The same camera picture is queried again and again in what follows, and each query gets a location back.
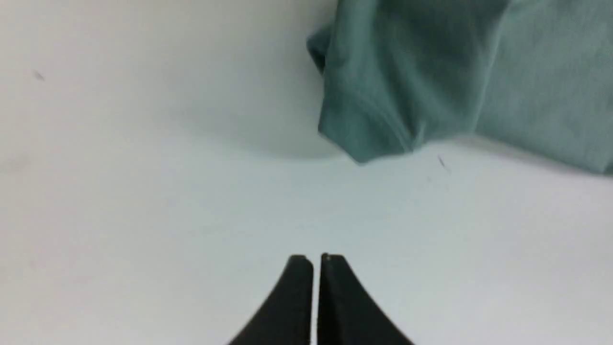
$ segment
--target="white table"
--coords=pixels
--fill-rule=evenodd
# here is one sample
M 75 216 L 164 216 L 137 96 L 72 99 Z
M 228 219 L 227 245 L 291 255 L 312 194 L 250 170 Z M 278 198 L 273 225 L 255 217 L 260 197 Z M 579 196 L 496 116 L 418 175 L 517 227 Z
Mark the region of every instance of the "white table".
M 332 7 L 0 0 L 0 344 L 224 345 L 324 251 L 417 345 L 613 343 L 613 180 L 468 139 L 357 166 L 316 133 Z

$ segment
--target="white surface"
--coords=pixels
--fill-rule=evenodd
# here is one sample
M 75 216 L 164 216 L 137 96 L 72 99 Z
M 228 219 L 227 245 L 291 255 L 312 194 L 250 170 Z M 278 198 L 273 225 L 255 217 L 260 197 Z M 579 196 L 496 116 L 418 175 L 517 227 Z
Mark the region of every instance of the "white surface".
M 0 1 L 0 344 L 226 344 L 324 251 L 418 345 L 613 343 L 612 180 L 467 140 L 355 165 L 315 131 L 331 8 Z

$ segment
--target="teal cloth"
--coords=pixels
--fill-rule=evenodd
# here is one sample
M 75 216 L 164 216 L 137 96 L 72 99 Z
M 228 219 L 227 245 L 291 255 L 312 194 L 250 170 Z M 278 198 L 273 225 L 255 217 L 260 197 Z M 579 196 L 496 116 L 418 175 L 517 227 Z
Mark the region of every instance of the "teal cloth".
M 307 46 L 358 162 L 477 133 L 613 173 L 613 0 L 339 0 Z

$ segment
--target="dark speck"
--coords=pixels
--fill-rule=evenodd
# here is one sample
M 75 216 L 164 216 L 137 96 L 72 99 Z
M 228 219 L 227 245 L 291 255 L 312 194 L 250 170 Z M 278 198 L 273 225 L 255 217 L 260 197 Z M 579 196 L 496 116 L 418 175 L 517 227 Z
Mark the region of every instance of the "dark speck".
M 441 163 L 441 166 L 450 174 L 451 170 L 447 168 L 447 166 L 445 165 L 445 161 L 441 158 L 441 156 L 438 156 L 438 161 Z
M 45 81 L 45 77 L 42 76 L 42 74 L 39 71 L 34 71 L 34 78 L 36 78 L 36 80 L 40 80 L 41 82 Z

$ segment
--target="green fabric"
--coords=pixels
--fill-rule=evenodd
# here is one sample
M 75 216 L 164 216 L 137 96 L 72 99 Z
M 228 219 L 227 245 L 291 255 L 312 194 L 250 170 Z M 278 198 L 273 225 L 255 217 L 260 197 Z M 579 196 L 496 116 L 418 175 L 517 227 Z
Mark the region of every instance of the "green fabric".
M 308 49 L 358 162 L 477 133 L 613 173 L 612 0 L 339 0 Z

